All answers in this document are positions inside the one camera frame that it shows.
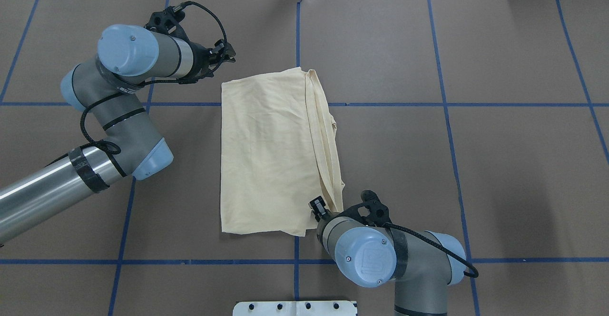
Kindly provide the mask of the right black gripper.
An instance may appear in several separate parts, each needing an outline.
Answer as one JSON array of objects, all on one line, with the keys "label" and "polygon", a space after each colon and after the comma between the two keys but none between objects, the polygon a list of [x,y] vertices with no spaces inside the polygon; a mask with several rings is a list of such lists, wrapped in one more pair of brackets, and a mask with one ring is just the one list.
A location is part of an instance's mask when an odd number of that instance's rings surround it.
[{"label": "right black gripper", "polygon": [[326,225],[329,221],[340,216],[340,212],[332,212],[326,208],[326,203],[322,196],[314,198],[309,201],[309,207],[311,208],[314,218],[318,222],[318,226]]}]

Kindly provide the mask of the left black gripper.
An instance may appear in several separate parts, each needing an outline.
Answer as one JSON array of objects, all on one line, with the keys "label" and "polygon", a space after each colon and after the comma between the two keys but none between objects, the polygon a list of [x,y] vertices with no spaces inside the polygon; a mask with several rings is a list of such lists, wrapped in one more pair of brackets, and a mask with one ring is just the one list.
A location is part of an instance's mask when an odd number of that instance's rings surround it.
[{"label": "left black gripper", "polygon": [[191,42],[192,67],[189,80],[197,81],[204,77],[213,77],[213,71],[225,62],[234,63],[236,52],[228,41],[217,41],[211,49]]}]

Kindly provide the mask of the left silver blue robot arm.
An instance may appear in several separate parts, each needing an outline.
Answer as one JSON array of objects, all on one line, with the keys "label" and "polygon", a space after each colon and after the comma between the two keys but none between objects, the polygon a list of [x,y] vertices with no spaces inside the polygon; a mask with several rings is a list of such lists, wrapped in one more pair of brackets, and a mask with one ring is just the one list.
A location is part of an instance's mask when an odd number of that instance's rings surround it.
[{"label": "left silver blue robot arm", "polygon": [[94,58],[62,80],[86,139],[40,171],[1,190],[1,243],[36,227],[124,177],[138,181],[169,166],[173,153],[136,92],[153,78],[191,84],[236,52],[226,38],[210,49],[135,25],[111,25]]}]

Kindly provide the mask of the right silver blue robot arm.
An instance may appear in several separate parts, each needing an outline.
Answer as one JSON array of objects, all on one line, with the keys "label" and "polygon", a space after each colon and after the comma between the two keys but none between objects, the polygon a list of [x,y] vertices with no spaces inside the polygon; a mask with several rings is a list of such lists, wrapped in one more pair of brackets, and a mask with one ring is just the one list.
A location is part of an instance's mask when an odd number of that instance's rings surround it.
[{"label": "right silver blue robot arm", "polygon": [[394,283],[396,316],[447,315],[448,288],[479,276],[461,242],[393,223],[389,208],[371,190],[364,190],[361,200],[342,212],[329,210],[322,197],[309,201],[324,251],[360,287]]}]

